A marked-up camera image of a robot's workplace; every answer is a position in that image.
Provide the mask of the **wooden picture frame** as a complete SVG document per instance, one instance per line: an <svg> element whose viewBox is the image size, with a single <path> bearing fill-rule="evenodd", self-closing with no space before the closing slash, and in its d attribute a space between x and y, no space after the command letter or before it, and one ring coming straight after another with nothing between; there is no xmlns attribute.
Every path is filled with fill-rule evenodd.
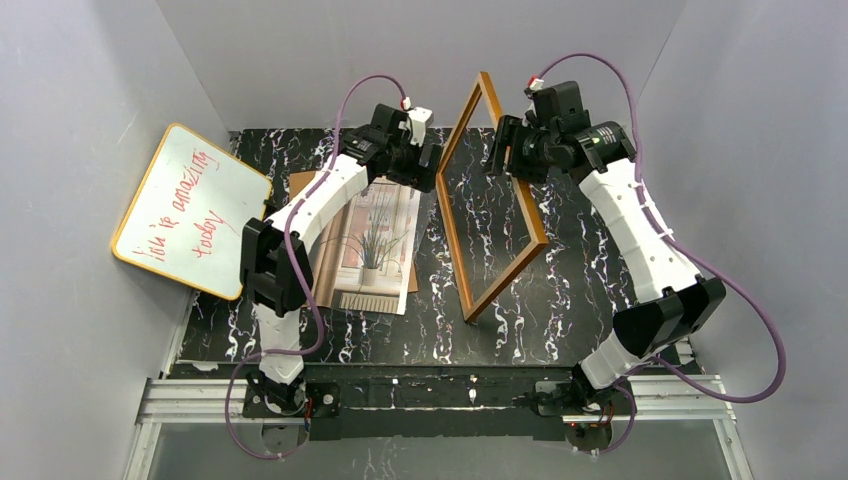
<svg viewBox="0 0 848 480"><path fill-rule="evenodd" d="M478 322L549 244L530 184L482 172L502 118L492 78L480 71L447 136L436 173L443 233L466 324Z"/></svg>

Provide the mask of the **plant photo print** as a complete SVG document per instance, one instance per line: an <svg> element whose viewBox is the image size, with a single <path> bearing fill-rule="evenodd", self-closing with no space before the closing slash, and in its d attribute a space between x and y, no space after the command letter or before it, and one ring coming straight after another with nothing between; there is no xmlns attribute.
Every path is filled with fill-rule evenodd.
<svg viewBox="0 0 848 480"><path fill-rule="evenodd" d="M377 179L324 228L311 257L320 307L403 315L421 193Z"/></svg>

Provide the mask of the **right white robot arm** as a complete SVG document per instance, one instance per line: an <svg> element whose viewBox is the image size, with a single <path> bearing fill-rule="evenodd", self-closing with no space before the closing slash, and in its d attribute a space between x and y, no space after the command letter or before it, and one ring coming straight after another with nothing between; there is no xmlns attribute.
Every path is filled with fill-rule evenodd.
<svg viewBox="0 0 848 480"><path fill-rule="evenodd" d="M625 374L695 333L726 296L668 242L671 231L635 178L636 149L623 127L584 117L556 117L544 127L505 115L484 164L489 176L508 173L543 183L561 169L601 216L633 281L637 303L615 313L611 333L571 370L570 380L545 400L566 408L603 403Z"/></svg>

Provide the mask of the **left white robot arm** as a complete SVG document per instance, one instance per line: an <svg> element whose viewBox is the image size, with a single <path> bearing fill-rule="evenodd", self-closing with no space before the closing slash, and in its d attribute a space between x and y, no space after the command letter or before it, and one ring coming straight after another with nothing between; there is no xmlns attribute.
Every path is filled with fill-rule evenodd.
<svg viewBox="0 0 848 480"><path fill-rule="evenodd" d="M369 123L337 140L336 152L303 190L245 224L240 282L257 308L261 339L258 371L247 379L260 398L297 409L304 358L324 342L309 260L324 228L377 179L422 193L434 189L442 148L425 140L433 117L424 107L377 105Z"/></svg>

